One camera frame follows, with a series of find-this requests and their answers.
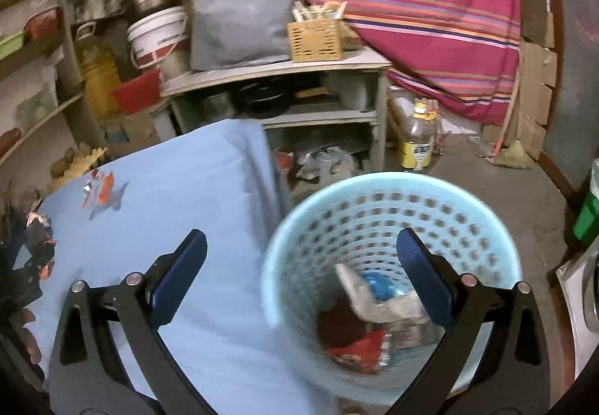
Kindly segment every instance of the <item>concrete floor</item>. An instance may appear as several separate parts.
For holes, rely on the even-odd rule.
[[[397,170],[395,154],[394,149],[387,149],[389,171]],[[563,195],[538,165],[532,170],[495,167],[475,155],[464,135],[450,137],[445,154],[426,173],[460,186],[486,203],[516,242],[524,278],[532,286],[543,320],[553,404],[564,386],[564,348],[549,284],[567,251],[564,231],[570,217]]]

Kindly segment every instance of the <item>plastic bucket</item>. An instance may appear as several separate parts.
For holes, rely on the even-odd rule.
[[[182,6],[176,6],[146,16],[127,30],[131,43],[132,62],[139,69],[161,67],[160,63],[176,51],[180,61],[178,75],[189,70],[189,33],[185,29],[187,14]],[[172,72],[163,80],[176,77]]]
[[[403,349],[377,375],[347,371],[327,357],[316,334],[320,310],[343,295],[335,264],[377,271],[403,293],[412,289],[395,243],[412,227],[457,273],[511,289],[522,280],[519,255],[507,229],[480,200],[448,182],[409,173],[379,173],[343,180],[297,206],[268,245],[262,302],[268,324],[289,365],[341,398],[392,405],[420,372],[434,346]],[[484,324],[453,393],[465,388],[487,344]]]

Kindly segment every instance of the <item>blue cloth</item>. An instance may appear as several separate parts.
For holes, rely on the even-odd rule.
[[[194,386],[220,415],[328,415],[334,399],[296,378],[261,306],[260,275],[268,240],[285,206],[259,125],[224,121],[121,158],[102,168],[115,188],[129,182],[121,210],[89,220],[85,178],[48,197],[56,265],[31,304],[29,324],[48,372],[62,304],[71,283],[99,287],[146,271],[192,228],[208,238],[208,257],[178,312],[160,334]],[[20,263],[28,254],[22,251]],[[115,342],[136,389],[153,396],[119,324]]]

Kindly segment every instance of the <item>trash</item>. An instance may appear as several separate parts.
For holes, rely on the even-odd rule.
[[[110,172],[104,174],[99,170],[92,170],[91,177],[83,186],[83,204],[82,209],[88,207],[92,209],[89,220],[92,220],[97,214],[112,208],[118,211],[121,208],[121,200],[129,182],[125,182],[118,189],[113,190],[115,185],[115,175]]]
[[[356,162],[352,155],[340,147],[328,147],[325,152],[308,152],[298,160],[302,167],[297,178],[313,180],[320,177],[322,186],[351,178],[356,174]]]
[[[329,310],[321,311],[316,333],[325,349],[346,347],[364,337],[370,329],[356,316],[347,297],[340,297]]]
[[[391,352],[436,344],[444,334],[443,328],[433,324],[430,319],[427,322],[408,327],[400,323],[398,328],[390,327],[389,332]]]
[[[363,321],[386,323],[426,317],[424,307],[414,290],[377,303],[370,285],[360,275],[344,263],[338,263],[335,268],[353,311]]]
[[[370,271],[360,275],[368,285],[377,302],[390,300],[397,295],[397,289],[393,282],[381,273]]]
[[[390,336],[384,329],[366,334],[347,347],[331,348],[326,353],[339,364],[362,374],[377,374],[389,363]]]
[[[498,167],[515,168],[526,170],[532,168],[534,160],[532,160],[524,151],[522,144],[516,140],[511,146],[505,150],[501,150],[499,155],[493,158],[487,158],[489,162]]]
[[[474,153],[479,158],[491,158],[493,156],[493,144],[481,137],[468,137],[468,144],[474,149]]]

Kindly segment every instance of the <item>red wrapper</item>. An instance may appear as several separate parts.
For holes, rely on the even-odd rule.
[[[366,334],[359,341],[347,347],[337,347],[326,351],[333,360],[362,374],[377,374],[384,330]]]

